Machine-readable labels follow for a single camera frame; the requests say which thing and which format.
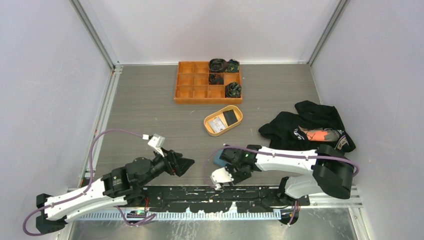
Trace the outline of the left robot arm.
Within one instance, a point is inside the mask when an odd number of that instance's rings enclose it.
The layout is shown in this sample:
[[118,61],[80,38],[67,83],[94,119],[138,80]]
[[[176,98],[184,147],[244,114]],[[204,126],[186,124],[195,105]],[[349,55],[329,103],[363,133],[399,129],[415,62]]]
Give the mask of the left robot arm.
[[195,163],[182,153],[166,150],[154,159],[137,157],[123,167],[93,181],[91,185],[78,188],[63,195],[46,193],[36,197],[41,213],[36,217],[35,227],[42,234],[59,231],[75,219],[108,207],[141,206],[146,200],[143,191],[154,178],[163,173],[181,177]]

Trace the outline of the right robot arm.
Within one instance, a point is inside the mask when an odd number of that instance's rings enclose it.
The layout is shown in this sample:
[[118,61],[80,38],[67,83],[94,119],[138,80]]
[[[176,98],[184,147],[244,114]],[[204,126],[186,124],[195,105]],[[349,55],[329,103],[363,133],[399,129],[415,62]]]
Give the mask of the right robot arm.
[[281,179],[277,198],[283,205],[310,194],[324,193],[336,199],[351,197],[357,164],[340,151],[321,144],[316,149],[280,150],[262,145],[246,147],[226,145],[219,160],[224,166],[214,170],[210,179],[215,189],[234,186],[253,172],[282,171],[292,173]]

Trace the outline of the blue leather card holder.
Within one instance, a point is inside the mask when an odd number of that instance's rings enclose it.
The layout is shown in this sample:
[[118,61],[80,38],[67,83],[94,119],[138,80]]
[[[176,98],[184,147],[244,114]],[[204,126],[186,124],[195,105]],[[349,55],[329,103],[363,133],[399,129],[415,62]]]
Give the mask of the blue leather card holder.
[[224,161],[224,160],[221,159],[221,155],[222,155],[223,151],[224,151],[223,149],[218,150],[215,153],[214,158],[213,158],[213,163],[216,166],[218,166],[219,168],[223,168],[227,164],[226,161]]

